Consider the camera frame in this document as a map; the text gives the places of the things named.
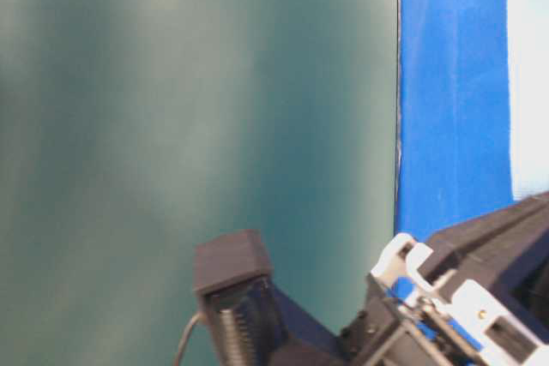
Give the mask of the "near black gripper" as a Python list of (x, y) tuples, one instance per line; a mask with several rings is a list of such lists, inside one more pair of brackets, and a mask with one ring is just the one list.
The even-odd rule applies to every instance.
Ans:
[[(449, 282), (451, 269), (457, 279)], [(478, 282), (459, 285), (465, 278)], [(365, 306), (339, 337), (352, 365), (546, 365), (548, 194), (438, 231), (426, 244), (399, 233), (366, 281)], [(444, 297), (448, 282), (459, 286)], [(511, 305), (480, 284), (506, 285)]]

